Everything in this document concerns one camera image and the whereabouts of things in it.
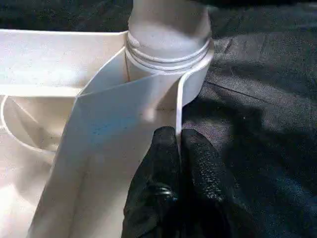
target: finger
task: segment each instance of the finger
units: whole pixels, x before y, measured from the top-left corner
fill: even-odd
[[[186,158],[195,193],[201,199],[221,201],[224,166],[210,142],[195,130],[183,130],[182,158]]]
[[[137,169],[124,208],[123,238],[172,237],[178,214],[180,161],[175,130],[162,127]]]

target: black cloth background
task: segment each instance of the black cloth background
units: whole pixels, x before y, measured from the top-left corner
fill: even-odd
[[[2,0],[0,28],[123,31],[131,0]],[[215,55],[183,125],[203,134],[263,237],[317,237],[317,4],[211,7]]]

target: white cylindrical pipe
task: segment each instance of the white cylindrical pipe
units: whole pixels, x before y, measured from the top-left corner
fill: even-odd
[[[208,10],[190,0],[134,0],[128,51],[142,65],[163,71],[190,68],[207,53]]]

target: gloved hand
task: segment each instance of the gloved hand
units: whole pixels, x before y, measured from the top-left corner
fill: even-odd
[[[198,132],[185,129],[181,140],[180,159],[174,129],[162,127],[154,132],[130,185],[123,238],[232,235],[237,226],[230,208],[234,183],[223,162]]]

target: white plastic part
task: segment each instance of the white plastic part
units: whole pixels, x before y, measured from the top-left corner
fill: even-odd
[[[208,9],[190,0],[134,0],[128,50],[138,63],[163,71],[184,70],[207,53]]]
[[[179,135],[182,107],[197,96],[213,47],[184,74],[139,69],[133,80],[128,71],[137,67],[125,67],[125,52],[77,97],[29,238],[120,237],[128,187],[153,132],[171,125]]]
[[[18,143],[52,164],[74,99],[5,96],[0,109],[2,125]]]
[[[41,154],[19,145],[1,123],[0,174],[0,237],[25,238],[50,165]]]
[[[0,95],[75,97],[126,34],[0,29]]]

